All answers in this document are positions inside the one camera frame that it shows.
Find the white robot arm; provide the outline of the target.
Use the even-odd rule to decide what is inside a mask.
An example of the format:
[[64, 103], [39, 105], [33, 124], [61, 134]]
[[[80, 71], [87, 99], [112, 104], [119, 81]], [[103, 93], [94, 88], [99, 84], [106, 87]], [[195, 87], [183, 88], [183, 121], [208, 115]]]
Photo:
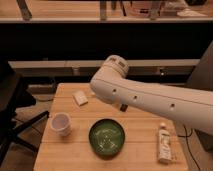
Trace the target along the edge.
[[213, 92], [126, 79], [128, 62], [110, 55], [90, 88], [106, 103], [120, 102], [213, 135]]

